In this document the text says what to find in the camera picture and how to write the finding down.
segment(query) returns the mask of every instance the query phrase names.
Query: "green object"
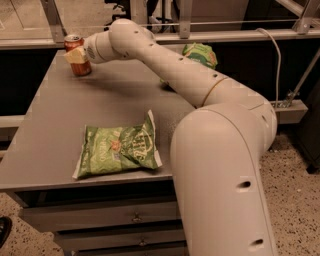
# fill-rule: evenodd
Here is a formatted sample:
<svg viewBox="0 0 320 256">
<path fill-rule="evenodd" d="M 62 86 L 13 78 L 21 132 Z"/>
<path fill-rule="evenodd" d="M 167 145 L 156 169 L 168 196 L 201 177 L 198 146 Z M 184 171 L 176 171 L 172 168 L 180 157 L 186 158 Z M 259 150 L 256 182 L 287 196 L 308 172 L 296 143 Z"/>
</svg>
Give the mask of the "green object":
<svg viewBox="0 0 320 256">
<path fill-rule="evenodd" d="M 82 152 L 73 178 L 120 172 L 139 167 L 161 166 L 155 146 L 151 110 L 142 125 L 98 128 L 87 126 Z"/>
<path fill-rule="evenodd" d="M 182 50 L 182 55 L 212 69 L 215 69 L 218 64 L 217 57 L 209 45 L 187 44 Z"/>
</svg>

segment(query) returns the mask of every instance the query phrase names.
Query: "red soda can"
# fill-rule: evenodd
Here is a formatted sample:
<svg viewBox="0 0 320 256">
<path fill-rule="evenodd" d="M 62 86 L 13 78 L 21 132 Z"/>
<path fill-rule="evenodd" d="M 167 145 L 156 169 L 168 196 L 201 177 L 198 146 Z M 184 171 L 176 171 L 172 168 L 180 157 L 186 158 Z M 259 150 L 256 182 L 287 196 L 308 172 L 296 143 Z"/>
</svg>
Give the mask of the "red soda can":
<svg viewBox="0 0 320 256">
<path fill-rule="evenodd" d="M 84 43 L 84 39 L 79 35 L 70 34 L 64 38 L 64 47 L 67 52 L 73 50 L 78 46 L 82 46 L 83 43 Z M 91 64 L 88 60 L 85 63 L 81 63 L 81 64 L 71 63 L 70 65 L 71 65 L 73 74 L 75 74 L 76 76 L 85 76 L 91 73 Z"/>
</svg>

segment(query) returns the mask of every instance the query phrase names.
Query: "gray cabinet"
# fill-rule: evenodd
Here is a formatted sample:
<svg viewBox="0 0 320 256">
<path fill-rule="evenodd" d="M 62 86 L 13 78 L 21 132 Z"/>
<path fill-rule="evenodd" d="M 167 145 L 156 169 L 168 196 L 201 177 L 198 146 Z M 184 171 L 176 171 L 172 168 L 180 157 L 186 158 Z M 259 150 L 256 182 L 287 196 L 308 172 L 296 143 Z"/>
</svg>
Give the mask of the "gray cabinet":
<svg viewBox="0 0 320 256">
<path fill-rule="evenodd" d="M 172 180 L 16 195 L 25 204 L 20 217 L 40 232 L 53 232 L 66 252 L 187 255 Z"/>
</svg>

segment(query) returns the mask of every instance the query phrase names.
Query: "drawer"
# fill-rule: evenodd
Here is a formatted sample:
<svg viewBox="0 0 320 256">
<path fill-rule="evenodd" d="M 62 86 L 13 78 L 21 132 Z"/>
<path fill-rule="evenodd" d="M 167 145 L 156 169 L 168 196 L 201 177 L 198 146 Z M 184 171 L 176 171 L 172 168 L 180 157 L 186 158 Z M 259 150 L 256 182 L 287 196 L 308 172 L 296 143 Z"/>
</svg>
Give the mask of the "drawer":
<svg viewBox="0 0 320 256">
<path fill-rule="evenodd" d="M 176 198 L 153 197 L 25 208 L 20 218 L 40 232 L 109 227 L 180 219 Z"/>
<path fill-rule="evenodd" d="M 184 242 L 151 245 L 145 248 L 120 248 L 80 251 L 74 256 L 188 256 L 188 248 Z"/>
<path fill-rule="evenodd" d="M 174 222 L 125 229 L 59 232 L 54 241 L 66 251 L 81 251 L 125 246 L 147 248 L 152 244 L 185 241 L 185 236 L 181 222 Z"/>
</svg>

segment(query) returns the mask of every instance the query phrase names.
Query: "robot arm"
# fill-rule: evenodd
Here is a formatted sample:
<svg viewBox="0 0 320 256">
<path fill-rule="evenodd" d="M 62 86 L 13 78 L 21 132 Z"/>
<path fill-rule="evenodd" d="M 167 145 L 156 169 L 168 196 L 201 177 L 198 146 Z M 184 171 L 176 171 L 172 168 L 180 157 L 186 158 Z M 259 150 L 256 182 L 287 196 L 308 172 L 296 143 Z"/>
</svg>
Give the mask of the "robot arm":
<svg viewBox="0 0 320 256">
<path fill-rule="evenodd" d="M 271 104 L 237 81 L 158 45 L 134 22 L 86 39 L 91 62 L 138 59 L 197 108 L 171 145 L 173 179 L 192 256 L 276 256 L 259 159 L 277 128 Z"/>
</svg>

